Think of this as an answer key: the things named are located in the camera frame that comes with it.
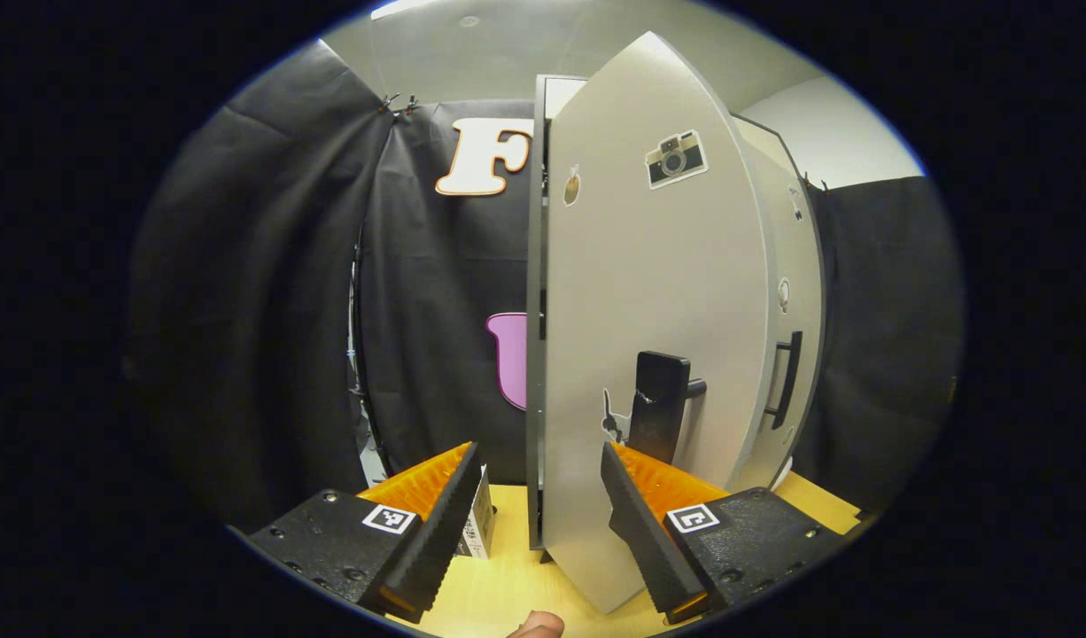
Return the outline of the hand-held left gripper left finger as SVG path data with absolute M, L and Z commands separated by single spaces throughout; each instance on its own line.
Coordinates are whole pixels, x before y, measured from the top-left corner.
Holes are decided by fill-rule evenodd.
M 483 477 L 475 441 L 357 495 L 324 488 L 247 542 L 325 593 L 417 623 L 432 609 Z

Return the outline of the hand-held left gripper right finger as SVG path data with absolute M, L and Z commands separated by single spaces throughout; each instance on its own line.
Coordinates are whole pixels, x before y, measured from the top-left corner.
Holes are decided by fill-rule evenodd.
M 773 490 L 731 495 L 615 441 L 602 446 L 601 479 L 610 529 L 673 625 L 754 604 L 844 545 L 842 533 Z

